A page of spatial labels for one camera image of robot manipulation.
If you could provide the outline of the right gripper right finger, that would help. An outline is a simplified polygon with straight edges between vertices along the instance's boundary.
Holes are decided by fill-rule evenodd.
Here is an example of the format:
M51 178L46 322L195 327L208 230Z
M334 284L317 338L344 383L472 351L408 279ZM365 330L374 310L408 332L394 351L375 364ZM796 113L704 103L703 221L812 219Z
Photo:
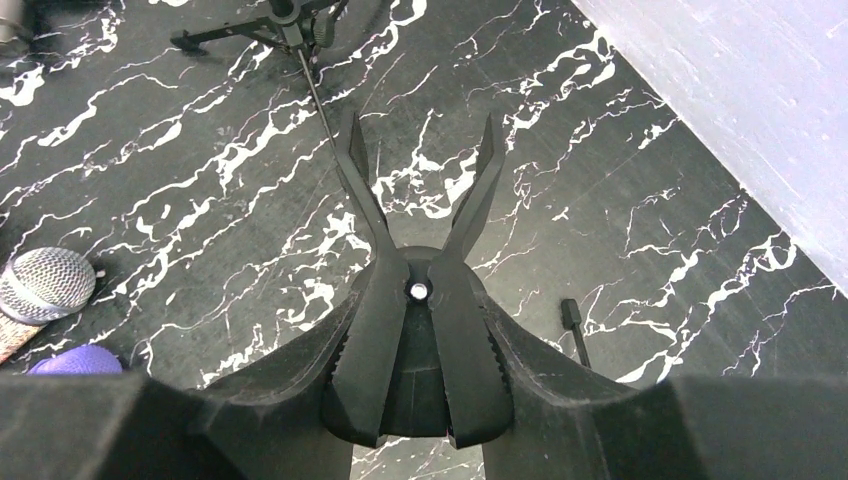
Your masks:
M484 298L514 420L490 479L843 479L843 378L674 377L643 390L558 352Z

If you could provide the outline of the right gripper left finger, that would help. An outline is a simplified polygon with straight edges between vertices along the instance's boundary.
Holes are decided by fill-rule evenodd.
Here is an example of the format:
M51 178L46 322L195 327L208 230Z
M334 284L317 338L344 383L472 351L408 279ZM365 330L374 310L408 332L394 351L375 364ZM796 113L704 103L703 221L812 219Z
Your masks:
M5 479L346 479L321 397L358 296L203 390L138 373L3 375Z

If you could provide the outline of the purple microphone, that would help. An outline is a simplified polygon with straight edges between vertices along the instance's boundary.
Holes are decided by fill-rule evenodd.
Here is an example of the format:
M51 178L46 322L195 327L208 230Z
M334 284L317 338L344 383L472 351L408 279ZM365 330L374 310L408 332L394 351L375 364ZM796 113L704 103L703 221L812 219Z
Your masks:
M82 345L40 361L27 374L93 375L122 372L123 366L112 352L98 345Z

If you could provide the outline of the glitter rhinestone microphone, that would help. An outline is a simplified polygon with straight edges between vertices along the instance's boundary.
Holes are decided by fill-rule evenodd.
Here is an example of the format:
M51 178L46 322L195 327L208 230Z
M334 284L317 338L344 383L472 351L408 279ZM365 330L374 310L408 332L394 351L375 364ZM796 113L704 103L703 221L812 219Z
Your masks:
M72 250L44 247L12 258L1 269L1 360L49 323L79 312L95 284L92 265Z

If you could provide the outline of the round base clip stand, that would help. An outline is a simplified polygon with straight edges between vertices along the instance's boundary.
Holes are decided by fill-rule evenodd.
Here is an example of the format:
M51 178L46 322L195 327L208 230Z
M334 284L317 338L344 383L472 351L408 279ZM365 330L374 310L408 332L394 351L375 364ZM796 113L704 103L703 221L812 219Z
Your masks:
M324 426L377 447L389 436L446 437L456 448L497 438L513 401L485 322L486 290L467 265L505 161L501 118L486 118L475 175L440 248L400 247L370 187L360 118L339 136L337 172L369 231L373 258L322 397Z

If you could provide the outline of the tripod shock mount stand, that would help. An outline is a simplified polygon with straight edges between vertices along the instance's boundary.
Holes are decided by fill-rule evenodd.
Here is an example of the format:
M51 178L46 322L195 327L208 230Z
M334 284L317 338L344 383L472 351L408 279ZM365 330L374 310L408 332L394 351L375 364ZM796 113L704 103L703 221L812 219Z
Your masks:
M330 47L335 39L335 24L344 13L347 0L270 0L271 12L240 23L225 23L220 27L197 32L176 31L171 44L192 55L203 55L202 45L224 38L241 36L297 58L315 103L331 147L333 133L317 92L311 59L321 49Z

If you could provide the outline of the tripod stand with clip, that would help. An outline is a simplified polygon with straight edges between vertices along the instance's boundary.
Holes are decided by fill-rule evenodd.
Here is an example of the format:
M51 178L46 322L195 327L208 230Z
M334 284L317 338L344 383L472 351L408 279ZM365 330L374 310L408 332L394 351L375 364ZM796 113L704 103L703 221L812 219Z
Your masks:
M580 364L590 369L591 362L588 350L583 338L582 332L582 315L579 311L579 306L574 299L563 299L560 304L561 322L563 327L568 330L574 340L575 349L579 357Z

